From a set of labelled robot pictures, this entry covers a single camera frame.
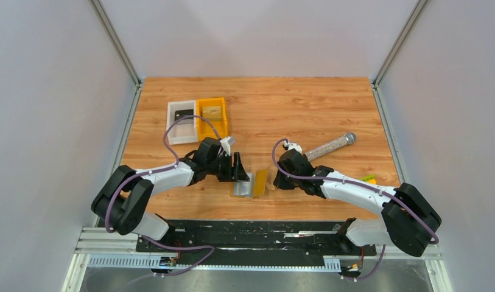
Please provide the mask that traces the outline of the yellow leather card holder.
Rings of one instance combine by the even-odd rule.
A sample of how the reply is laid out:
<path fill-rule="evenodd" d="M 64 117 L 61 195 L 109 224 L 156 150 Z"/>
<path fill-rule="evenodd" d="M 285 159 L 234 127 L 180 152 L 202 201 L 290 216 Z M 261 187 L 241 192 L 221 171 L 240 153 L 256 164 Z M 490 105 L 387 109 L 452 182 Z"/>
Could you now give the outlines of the yellow leather card holder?
<path fill-rule="evenodd" d="M 264 196 L 266 192 L 275 190 L 272 182 L 272 173 L 269 168 L 247 173 L 248 181 L 235 182 L 231 188 L 231 197 L 257 198 Z"/>

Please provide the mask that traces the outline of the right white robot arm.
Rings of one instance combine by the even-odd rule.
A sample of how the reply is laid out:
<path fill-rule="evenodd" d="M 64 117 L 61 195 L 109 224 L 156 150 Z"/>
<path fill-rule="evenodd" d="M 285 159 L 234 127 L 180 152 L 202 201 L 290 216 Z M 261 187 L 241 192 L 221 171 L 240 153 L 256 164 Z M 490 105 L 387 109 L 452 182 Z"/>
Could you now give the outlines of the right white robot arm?
<path fill-rule="evenodd" d="M 363 208 L 378 218 L 346 220 L 337 236 L 337 246 L 352 254 L 360 246 L 393 245 L 420 257 L 429 245 L 439 242 L 436 231 L 442 220 L 419 190 L 408 183 L 399 187 L 370 184 L 330 167 L 313 167 L 295 149 L 273 158 L 278 172 L 274 181 L 281 190 L 300 189 L 311 196 L 343 201 Z"/>

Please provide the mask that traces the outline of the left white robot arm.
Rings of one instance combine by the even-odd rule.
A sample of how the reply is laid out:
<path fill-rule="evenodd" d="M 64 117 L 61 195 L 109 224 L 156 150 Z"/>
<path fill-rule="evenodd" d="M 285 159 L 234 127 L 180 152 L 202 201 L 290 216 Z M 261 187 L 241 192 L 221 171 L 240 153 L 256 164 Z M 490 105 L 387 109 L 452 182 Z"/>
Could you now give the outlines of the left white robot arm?
<path fill-rule="evenodd" d="M 152 239 L 160 251 L 175 245 L 175 234 L 166 220 L 146 211 L 153 195 L 194 185 L 208 175 L 225 183 L 249 182 L 240 154 L 231 151 L 233 137 L 221 140 L 206 137 L 198 149 L 189 152 L 173 165 L 147 170 L 119 166 L 91 204 L 91 211 L 108 229 L 120 235 L 130 233 Z"/>

